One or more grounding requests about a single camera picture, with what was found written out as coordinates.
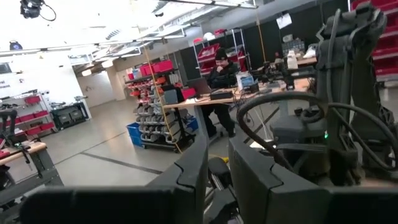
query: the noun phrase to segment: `person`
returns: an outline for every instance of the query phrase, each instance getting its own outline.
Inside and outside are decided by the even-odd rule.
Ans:
[[[207,84],[210,88],[228,88],[229,85],[235,85],[236,79],[235,74],[239,72],[238,66],[232,61],[228,60],[225,49],[218,49],[216,52],[216,66],[210,72],[207,79]],[[220,79],[223,76],[231,76],[232,78]],[[229,106],[226,104],[213,104],[201,106],[203,117],[205,118],[205,124],[209,138],[213,137],[217,133],[217,129],[211,122],[210,114],[214,111],[220,121],[220,124],[227,130],[228,137],[232,138],[235,136],[235,123],[229,115]]]

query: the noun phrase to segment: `white bottle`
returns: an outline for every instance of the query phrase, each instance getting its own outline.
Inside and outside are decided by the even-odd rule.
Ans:
[[[290,50],[289,53],[287,54],[287,68],[288,69],[298,69],[299,68],[294,50]]]

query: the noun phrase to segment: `shelving unit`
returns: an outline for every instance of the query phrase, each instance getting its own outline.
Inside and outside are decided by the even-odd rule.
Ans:
[[[224,32],[222,34],[217,35],[216,39],[225,37],[230,34],[233,37],[234,46],[226,49],[228,59],[230,59],[234,63],[237,63],[240,71],[245,72],[248,70],[246,68],[246,62],[248,63],[249,67],[251,65],[250,65],[249,55],[246,52],[246,48],[244,46],[244,38],[243,38],[242,29],[227,30],[226,32]],[[237,38],[241,39],[242,44],[238,45],[236,43]],[[207,41],[207,40],[193,42],[193,49],[195,51],[196,60],[198,63],[197,69],[199,69],[201,76],[209,75],[211,70],[213,69],[213,67],[216,65],[215,54],[219,48],[220,48],[220,44],[210,45],[209,41]]]
[[[166,118],[164,118],[160,103],[163,100],[161,86],[170,84],[169,75],[174,71],[176,69],[155,74],[155,82],[152,76],[126,82],[127,87],[133,89],[132,94],[139,99],[139,106],[134,113],[137,115],[136,123],[140,125],[139,130],[144,148],[163,148],[178,152],[176,144],[179,147],[184,147],[194,138],[193,135],[185,131],[186,126],[182,122],[179,110],[166,109]]]
[[[26,134],[28,136],[37,137],[48,131],[57,132],[58,129],[54,125],[48,108],[40,93],[28,93],[19,96],[10,97],[0,102],[2,105],[18,105],[0,111],[17,111],[15,127],[22,131],[16,135]]]
[[[352,3],[351,8],[362,2],[365,1]],[[398,0],[371,2],[387,16],[387,27],[372,53],[377,82],[384,86],[384,82],[398,80]]]

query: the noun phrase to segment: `metal frame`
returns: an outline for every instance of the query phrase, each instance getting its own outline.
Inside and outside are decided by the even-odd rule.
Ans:
[[[241,40],[242,40],[242,46],[243,46],[243,50],[244,50],[244,57],[246,58],[246,60],[248,61],[248,70],[250,70],[251,69],[251,62],[250,62],[250,57],[249,57],[249,54],[248,54],[248,52],[247,52],[247,50],[246,50],[246,44],[244,43],[244,37],[243,37],[243,30],[242,29],[230,29],[230,30],[227,30],[224,34],[221,34],[219,37],[217,37],[217,38],[220,38],[220,37],[225,37],[225,36],[227,36],[227,35],[229,35],[229,32],[231,32],[231,34],[232,34],[232,37],[233,37],[233,40],[234,40],[234,46],[235,46],[235,53],[236,53],[236,55],[238,55],[238,45],[236,44],[236,32],[240,32],[241,33]],[[203,75],[206,75],[205,73],[201,73],[200,72],[200,64],[202,63],[202,62],[199,62],[199,59],[198,59],[198,52],[197,52],[197,50],[196,50],[196,47],[197,47],[197,45],[202,45],[202,47],[204,48],[204,47],[208,47],[208,46],[210,46],[210,44],[209,44],[209,40],[204,40],[204,41],[201,41],[201,42],[196,42],[196,43],[193,43],[193,51],[195,52],[195,58],[196,58],[196,60],[197,60],[197,64],[198,64],[198,69],[199,69],[199,73],[200,73],[200,75],[201,76],[203,76]]]
[[[27,192],[30,192],[41,185],[63,186],[63,182],[50,158],[49,153],[47,152],[47,148],[30,154],[30,157],[37,169],[37,173],[5,190],[0,191],[0,205],[4,205],[11,200],[22,197]],[[21,203],[0,213],[0,223],[5,223],[10,218],[15,218],[20,207]]]

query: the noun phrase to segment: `workbench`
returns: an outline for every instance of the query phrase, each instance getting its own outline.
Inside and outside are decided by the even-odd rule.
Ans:
[[[295,90],[294,91],[307,91],[308,87],[310,85],[309,79],[303,78],[299,80],[295,80]],[[264,90],[266,89],[267,86],[263,84],[259,84],[259,89]],[[209,96],[203,95],[202,98],[197,99],[197,100],[186,100],[184,102],[178,103],[178,104],[173,104],[173,105],[164,105],[163,107],[166,108],[189,108],[193,107],[194,112],[195,112],[195,117],[198,122],[198,132],[202,134],[205,139],[206,139],[206,144],[209,146],[210,143],[212,142],[213,139],[209,139],[207,129],[206,129],[206,124],[205,124],[205,119],[203,117],[203,113],[201,110],[200,106],[203,105],[212,105],[212,104],[218,104],[218,103],[223,103],[223,104],[228,104],[228,103],[233,103],[236,101],[236,99],[240,99],[241,94],[239,91],[237,91],[237,88],[227,88],[227,89],[220,89],[218,91],[232,91],[234,93],[234,97],[232,98],[226,98],[226,99],[220,99],[220,100],[210,100]],[[285,91],[285,83],[280,82],[280,87],[279,88],[273,88],[272,92],[277,93],[280,91]],[[258,93],[250,93],[246,94],[246,99],[250,99],[253,97],[259,96]],[[287,106],[287,101],[280,101],[279,102],[279,111],[280,111],[280,116],[287,116],[289,115],[289,107]]]
[[[46,144],[43,142],[24,142],[24,145],[30,146],[30,149],[28,149],[27,152],[30,155],[30,161],[32,162],[32,165],[37,169],[37,173],[23,179],[20,182],[14,183],[5,190],[0,191],[0,206],[24,196],[24,194],[27,192],[30,192],[41,185],[63,186],[58,171],[47,152]],[[3,151],[9,151],[12,154],[13,152],[16,152],[17,149],[6,148],[3,149]],[[7,165],[16,159],[24,159],[23,153],[17,152],[11,156],[0,159],[0,166]],[[0,213],[0,223],[5,223],[6,220],[15,218],[19,213],[20,207],[21,203],[11,207],[5,212]]]

